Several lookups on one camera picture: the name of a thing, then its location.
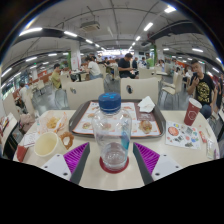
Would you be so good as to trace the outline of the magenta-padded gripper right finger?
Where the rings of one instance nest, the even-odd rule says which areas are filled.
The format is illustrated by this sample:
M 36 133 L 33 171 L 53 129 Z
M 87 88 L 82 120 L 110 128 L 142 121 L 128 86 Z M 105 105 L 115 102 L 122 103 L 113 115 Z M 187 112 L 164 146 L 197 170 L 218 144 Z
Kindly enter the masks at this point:
M 136 142 L 133 143 L 133 153 L 145 185 L 182 169 L 167 154 L 158 154 L 150 148 Z

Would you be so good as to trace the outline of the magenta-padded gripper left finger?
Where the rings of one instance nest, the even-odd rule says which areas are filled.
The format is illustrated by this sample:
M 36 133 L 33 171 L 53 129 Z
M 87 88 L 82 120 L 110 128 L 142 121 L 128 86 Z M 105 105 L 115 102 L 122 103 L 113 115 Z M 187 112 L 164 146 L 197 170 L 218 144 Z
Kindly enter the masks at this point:
M 64 155 L 54 155 L 42 166 L 42 169 L 72 183 L 79 184 L 89 153 L 90 144 L 86 142 Z

